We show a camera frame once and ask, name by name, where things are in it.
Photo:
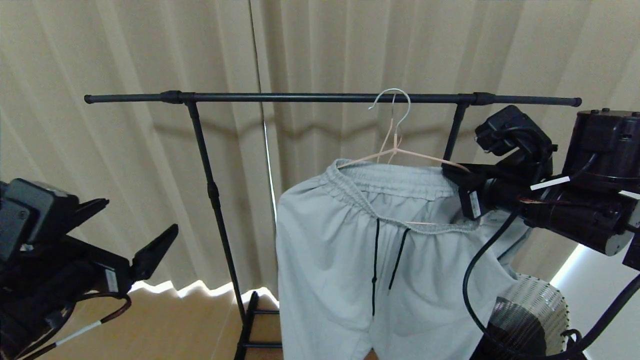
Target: metal hook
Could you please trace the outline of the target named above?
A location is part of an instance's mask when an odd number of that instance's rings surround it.
[[[385,93],[385,92],[388,92],[388,91],[391,91],[391,90],[395,90],[395,91],[399,91],[399,92],[401,92],[401,93],[404,95],[404,97],[406,98],[406,102],[407,102],[407,104],[408,104],[407,109],[406,109],[406,113],[405,113],[405,114],[404,114],[404,116],[400,119],[400,121],[396,124],[396,132],[395,132],[395,134],[397,134],[397,133],[398,133],[398,126],[400,126],[400,123],[401,123],[402,121],[404,121],[404,120],[406,119],[406,117],[407,117],[407,116],[409,116],[409,111],[411,111],[411,97],[409,97],[409,94],[407,94],[406,92],[404,92],[402,89],[398,89],[398,88],[389,88],[389,89],[386,89],[386,90],[382,91],[380,94],[378,94],[378,96],[376,97],[376,100],[374,100],[374,102],[373,102],[373,105],[371,105],[371,106],[369,107],[369,110],[373,109],[373,108],[376,106],[376,104],[378,103],[378,100],[380,99],[380,97],[381,97],[382,95],[384,95],[384,93]]]

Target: light gray shorts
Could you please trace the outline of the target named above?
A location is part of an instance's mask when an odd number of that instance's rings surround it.
[[[457,186],[438,167],[339,170],[346,161],[278,203],[285,359],[362,360],[372,348],[381,360],[468,359],[482,333],[465,309],[462,278],[508,214],[463,218]],[[469,297],[485,323],[515,283],[508,264],[529,233],[516,220],[474,268]]]

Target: curtain fold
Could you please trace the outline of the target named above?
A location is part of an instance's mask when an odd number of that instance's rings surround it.
[[[75,235],[131,257],[173,222],[180,236],[151,283],[229,281],[184,106],[87,105],[84,94],[494,92],[580,96],[640,109],[640,3],[504,1],[58,1],[0,3],[0,176],[36,179],[108,208]],[[377,152],[391,106],[200,103],[243,290],[276,290],[282,192],[339,157]],[[470,108],[453,160],[495,163]],[[405,104],[394,106],[396,119]],[[521,106],[557,142],[578,109]],[[441,156],[453,105],[416,104],[403,147]],[[398,155],[394,163],[437,165]],[[536,231],[515,261],[549,280],[575,244]]]

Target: elastic waistband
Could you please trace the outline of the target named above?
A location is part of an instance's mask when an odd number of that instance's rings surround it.
[[[363,208],[372,216],[426,234],[447,231],[469,232],[478,227],[479,222],[471,220],[460,224],[417,225],[380,217],[362,194],[363,191],[378,192],[425,200],[457,195],[458,187],[442,175],[442,168],[406,167],[363,161],[338,169],[338,166],[349,161],[335,160],[326,172],[320,175],[320,183],[330,186],[330,194]]]

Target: white wall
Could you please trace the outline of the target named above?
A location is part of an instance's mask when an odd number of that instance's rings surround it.
[[[627,251],[607,257],[579,246],[551,283],[569,305],[571,326],[586,334],[618,293],[637,275],[622,265]],[[640,294],[588,348],[591,360],[636,360],[640,354]]]

